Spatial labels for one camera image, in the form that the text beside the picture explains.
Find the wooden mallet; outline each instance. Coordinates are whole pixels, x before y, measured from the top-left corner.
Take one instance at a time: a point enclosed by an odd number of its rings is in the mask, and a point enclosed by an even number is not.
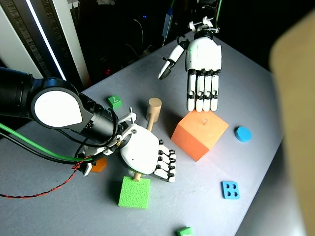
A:
[[[152,97],[149,100],[148,110],[147,110],[147,130],[152,131],[153,123],[157,122],[159,113],[161,111],[162,101],[156,97]],[[141,174],[135,172],[133,176],[134,181],[139,181]]]

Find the robotic hand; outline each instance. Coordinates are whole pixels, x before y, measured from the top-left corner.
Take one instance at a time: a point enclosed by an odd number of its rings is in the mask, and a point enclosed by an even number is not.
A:
[[[97,161],[120,150],[127,167],[140,174],[154,174],[168,182],[175,180],[174,150],[147,129],[134,123],[132,112],[118,120],[105,109],[78,93],[67,81],[34,79],[32,75],[0,67],[0,115],[29,118],[46,128],[70,129],[101,145],[86,144],[81,156]],[[87,175],[92,163],[86,163]]]
[[[219,95],[219,73],[221,70],[221,46],[213,41],[213,34],[219,32],[213,24],[204,17],[201,22],[189,23],[189,28],[196,32],[194,40],[179,42],[178,45],[165,59],[158,78],[166,78],[171,68],[176,64],[185,50],[186,70],[188,71],[187,109],[188,111],[216,111]]]

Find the orange block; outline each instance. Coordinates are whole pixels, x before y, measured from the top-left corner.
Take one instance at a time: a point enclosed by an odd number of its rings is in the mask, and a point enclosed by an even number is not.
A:
[[[228,124],[213,112],[189,112],[176,126],[171,140],[194,161],[206,154]]]
[[[104,157],[96,161],[95,166],[92,165],[91,172],[101,172],[105,169],[106,166],[107,166],[107,159]]]

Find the small green cube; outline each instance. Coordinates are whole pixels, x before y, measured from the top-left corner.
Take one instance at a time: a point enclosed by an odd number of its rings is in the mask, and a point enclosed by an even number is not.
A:
[[[183,228],[177,231],[178,236],[193,236],[192,230],[190,227]]]
[[[113,110],[120,108],[123,106],[123,101],[120,99],[118,95],[114,95],[108,98],[110,105],[112,106]]]
[[[147,209],[149,203],[150,179],[141,178],[139,182],[131,177],[124,176],[120,192],[120,207]]]

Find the table surface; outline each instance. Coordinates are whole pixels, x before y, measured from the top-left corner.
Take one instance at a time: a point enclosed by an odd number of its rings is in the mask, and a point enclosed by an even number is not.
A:
[[[216,114],[229,127],[198,162],[180,150],[170,137],[186,110],[185,56],[169,78],[157,79],[159,70],[176,43],[172,42],[142,60],[87,89],[85,94],[108,106],[107,97],[118,94],[123,108],[133,107],[137,123],[146,126],[145,113],[151,97],[162,100],[160,118],[153,133],[176,150],[175,183],[147,176],[151,181],[149,208],[118,207],[121,183],[127,170],[116,156],[100,173],[75,178],[46,196],[28,200],[0,199],[2,235],[174,236],[185,226],[196,236],[233,236],[239,228],[282,140],[278,103],[271,74],[220,40],[222,71]],[[239,142],[234,128],[252,131],[252,140]],[[56,153],[75,153],[75,144],[60,133],[35,122],[19,132]],[[0,140],[2,166],[0,192],[31,195],[46,191],[68,178],[71,166],[46,161]],[[236,181],[239,200],[222,197],[221,181]]]

